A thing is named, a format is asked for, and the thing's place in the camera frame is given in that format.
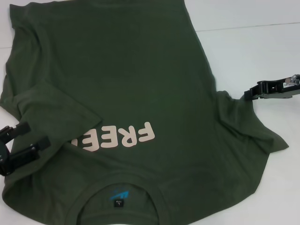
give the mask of white surface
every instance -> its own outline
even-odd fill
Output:
[[[10,53],[10,48],[1,47],[10,47],[13,35],[9,28],[8,5],[25,5],[28,2],[0,1],[1,81]],[[186,2],[196,30],[300,22],[297,11],[300,2],[295,0]],[[300,24],[197,34],[216,77],[217,89],[227,90],[234,98],[240,98],[259,80],[276,80],[300,74]],[[262,182],[254,195],[193,225],[300,225],[300,95],[285,100],[256,100],[254,104],[259,119],[281,135],[290,148],[270,155]],[[16,120],[0,108],[0,128],[15,124]],[[3,179],[0,178],[0,190],[3,186]],[[39,224],[14,212],[1,199],[0,221],[4,225]]]

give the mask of blue logo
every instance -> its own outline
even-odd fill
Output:
[[[113,200],[113,199],[116,199],[116,198],[120,198],[120,199],[124,199],[124,198],[128,198],[128,195],[129,195],[129,191],[125,191],[125,192],[122,192],[120,194],[117,194],[117,195],[114,195],[113,197],[110,198],[110,200]]]

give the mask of white letter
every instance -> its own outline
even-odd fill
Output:
[[[135,135],[135,128],[133,126],[129,127],[129,133],[124,130],[123,128],[120,128],[118,130],[118,132],[122,135],[124,135],[123,139],[122,139],[122,144],[125,147],[132,147],[134,145],[136,145],[137,140],[136,140],[136,135]]]
[[[145,122],[145,128],[139,130],[140,135],[147,134],[147,136],[140,137],[140,142],[146,142],[155,138],[154,132],[152,130],[151,124],[149,122]]]
[[[102,142],[102,148],[113,148],[118,146],[117,127],[116,126],[103,126],[103,131],[110,131],[108,134],[102,135],[102,139],[110,139],[111,142]]]
[[[84,135],[90,135],[90,137],[84,138],[82,140],[82,143],[83,144],[91,143],[92,146],[84,147],[83,149],[86,149],[87,151],[97,151],[99,149],[99,142],[98,142],[98,138],[97,138],[96,129],[89,130]]]
[[[73,140],[71,141],[71,144],[72,144],[72,145],[75,145],[75,146],[78,146],[78,140],[77,140],[77,139],[73,139]]]

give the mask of size tag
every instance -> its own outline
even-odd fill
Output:
[[[117,208],[121,208],[124,206],[124,199],[114,200],[114,206]]]
[[[294,83],[283,83],[283,88],[289,88],[292,86],[295,86],[295,84]]]

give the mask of olive green t-shirt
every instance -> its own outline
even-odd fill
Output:
[[[10,6],[0,105],[47,135],[5,203],[49,225],[187,225],[253,194],[287,144],[217,92],[184,0]]]

